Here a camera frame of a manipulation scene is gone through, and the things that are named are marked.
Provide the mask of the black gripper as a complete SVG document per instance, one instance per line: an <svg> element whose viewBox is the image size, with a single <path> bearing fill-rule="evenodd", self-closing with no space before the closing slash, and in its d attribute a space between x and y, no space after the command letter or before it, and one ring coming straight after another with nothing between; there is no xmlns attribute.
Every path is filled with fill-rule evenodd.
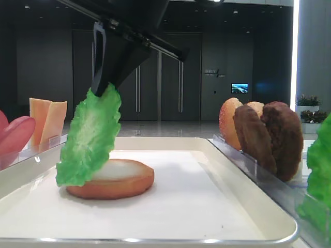
<svg viewBox="0 0 331 248"><path fill-rule="evenodd" d="M149 58L151 48L182 62L187 58L188 49L181 50L158 35L169 1L60 2L97 21L93 29L91 85L91 91L97 97L105 93L109 84L118 88L134 69ZM103 23L120 32L103 28Z"/></svg>

